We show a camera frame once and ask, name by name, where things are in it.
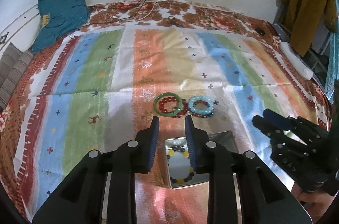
hanging clothes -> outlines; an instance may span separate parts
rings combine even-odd
[[[38,0],[41,29],[31,51],[37,54],[58,37],[84,25],[89,17],[85,0]]]
[[[304,56],[316,34],[320,20],[324,14],[324,25],[336,33],[337,9],[335,0],[281,0],[287,7],[283,25],[292,34],[291,47]]]

bracelet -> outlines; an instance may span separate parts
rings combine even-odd
[[[181,118],[182,116],[186,116],[189,112],[189,104],[186,102],[185,99],[182,99],[183,110],[181,110],[178,114],[172,116],[172,118]]]
[[[175,107],[175,109],[172,111],[172,112],[169,112],[169,113],[163,113],[163,112],[161,112],[161,111],[159,111],[158,109],[157,109],[157,102],[161,99],[161,98],[163,98],[163,97],[165,97],[165,96],[172,96],[172,97],[174,97],[176,100],[173,100],[173,101],[176,101],[177,102],[177,106]],[[162,94],[160,94],[159,96],[157,96],[156,98],[155,98],[155,100],[154,100],[154,102],[153,102],[153,108],[154,108],[154,111],[158,114],[158,115],[160,115],[160,116],[163,116],[163,117],[172,117],[172,116],[174,116],[174,115],[176,115],[176,114],[178,114],[181,110],[182,110],[182,108],[183,108],[183,103],[182,103],[182,99],[177,95],[177,94],[175,94],[175,93],[172,93],[172,92],[166,92],[166,93],[162,93]]]
[[[174,152],[179,151],[181,152],[184,157],[189,159],[189,152],[187,150],[185,150],[183,147],[180,146],[173,146],[172,149],[170,149],[167,153],[167,163],[169,164],[169,160],[171,159],[172,155],[174,154]],[[178,178],[178,179],[173,179],[173,177],[170,177],[171,179],[171,183],[173,184],[183,184],[186,183],[190,180],[192,180],[192,177],[195,175],[194,170],[192,167],[189,167],[189,175],[186,178]]]
[[[208,108],[198,109],[195,106],[197,104],[204,104]],[[193,116],[196,117],[210,117],[214,115],[213,102],[210,98],[206,96],[193,96],[189,99],[189,110],[193,113]]]

red beaded bracelet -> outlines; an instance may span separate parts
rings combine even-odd
[[[159,102],[159,110],[162,113],[168,113],[168,110],[165,108],[165,103],[168,102],[176,102],[178,99],[176,97],[168,97],[168,98],[163,98]],[[172,118],[181,118],[182,116],[185,116],[186,113],[189,111],[189,104],[186,102],[185,99],[182,99],[182,104],[183,104],[183,109],[177,113],[176,115],[172,116]]]

bedsheet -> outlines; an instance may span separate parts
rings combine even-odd
[[[210,97],[216,113],[194,118],[196,127],[231,130],[240,152],[255,151],[289,186],[252,117],[269,108],[330,125],[323,91],[293,69],[268,22],[174,0],[117,19],[135,3],[90,7],[87,25],[34,57],[1,115],[1,182],[29,220],[89,150],[115,150],[149,127],[163,92]],[[183,128],[184,118],[160,117],[158,147]],[[206,223],[208,185],[166,188],[158,156],[136,176],[138,223]]]

human hand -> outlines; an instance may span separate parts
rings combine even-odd
[[[330,196],[321,189],[313,193],[302,192],[302,189],[296,183],[294,183],[291,193],[299,202],[311,203],[310,206],[305,206],[305,210],[311,216],[313,223],[316,223],[322,217],[335,198],[335,196]]]

